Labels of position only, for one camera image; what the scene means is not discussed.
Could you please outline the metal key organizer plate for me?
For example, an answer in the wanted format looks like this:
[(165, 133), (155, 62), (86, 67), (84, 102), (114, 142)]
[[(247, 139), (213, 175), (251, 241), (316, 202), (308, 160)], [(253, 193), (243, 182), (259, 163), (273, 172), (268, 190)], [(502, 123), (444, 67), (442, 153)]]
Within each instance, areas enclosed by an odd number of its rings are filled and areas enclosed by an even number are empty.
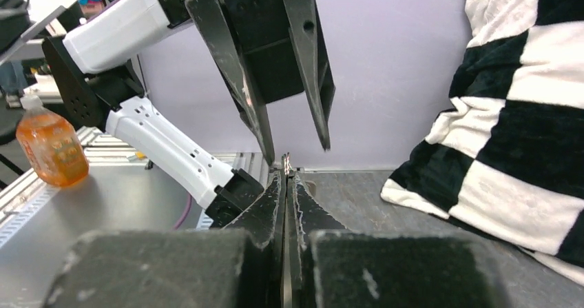
[(286, 153), (282, 156), (282, 169), (284, 171), (285, 176), (289, 176), (291, 174), (292, 167), (290, 162), (290, 154)]

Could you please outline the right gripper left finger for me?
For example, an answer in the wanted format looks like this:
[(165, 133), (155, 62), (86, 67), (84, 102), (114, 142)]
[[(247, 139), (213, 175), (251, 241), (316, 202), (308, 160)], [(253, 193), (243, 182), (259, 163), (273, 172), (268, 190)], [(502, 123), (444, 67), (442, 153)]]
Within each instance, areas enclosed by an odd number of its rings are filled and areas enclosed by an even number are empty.
[(82, 235), (44, 307), (280, 307), (284, 179), (222, 229)]

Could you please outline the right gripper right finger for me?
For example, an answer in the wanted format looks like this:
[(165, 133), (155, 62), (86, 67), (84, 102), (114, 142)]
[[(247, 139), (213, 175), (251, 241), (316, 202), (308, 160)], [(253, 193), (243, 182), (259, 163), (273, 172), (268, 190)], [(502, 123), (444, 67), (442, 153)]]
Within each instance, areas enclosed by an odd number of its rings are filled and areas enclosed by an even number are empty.
[(509, 307), (488, 247), (462, 233), (352, 232), (287, 180), (290, 307)]

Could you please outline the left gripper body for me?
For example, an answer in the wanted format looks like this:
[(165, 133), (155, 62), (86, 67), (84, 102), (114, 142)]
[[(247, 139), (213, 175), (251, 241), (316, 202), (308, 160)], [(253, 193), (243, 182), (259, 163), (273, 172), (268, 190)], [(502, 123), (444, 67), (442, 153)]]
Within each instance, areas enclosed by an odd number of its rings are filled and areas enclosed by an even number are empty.
[(265, 103), (302, 93), (283, 0), (223, 2), (247, 70)]

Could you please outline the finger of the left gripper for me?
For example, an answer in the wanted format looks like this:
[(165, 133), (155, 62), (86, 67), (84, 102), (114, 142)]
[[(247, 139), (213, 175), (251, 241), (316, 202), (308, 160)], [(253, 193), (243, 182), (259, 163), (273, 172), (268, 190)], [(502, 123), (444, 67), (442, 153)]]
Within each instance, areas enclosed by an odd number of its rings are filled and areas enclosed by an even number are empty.
[(316, 0), (283, 0), (289, 36), (323, 150), (331, 148), (329, 117), (335, 84)]
[(220, 0), (185, 0), (185, 6), (232, 95), (243, 109), (242, 118), (256, 137), (265, 161), (272, 165), (275, 150), (267, 107), (248, 73)]

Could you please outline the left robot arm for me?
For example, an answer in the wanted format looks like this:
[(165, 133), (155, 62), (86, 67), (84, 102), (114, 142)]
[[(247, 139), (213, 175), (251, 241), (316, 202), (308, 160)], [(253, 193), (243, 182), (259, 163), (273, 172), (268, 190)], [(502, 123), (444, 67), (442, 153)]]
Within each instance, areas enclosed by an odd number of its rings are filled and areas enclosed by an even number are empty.
[(146, 97), (129, 60), (195, 25), (240, 118), (268, 164), (269, 103), (305, 93), (320, 143), (331, 147), (335, 84), (316, 0), (117, 0), (42, 48), (68, 112), (143, 152), (224, 227), (263, 193), (244, 170), (218, 161)]

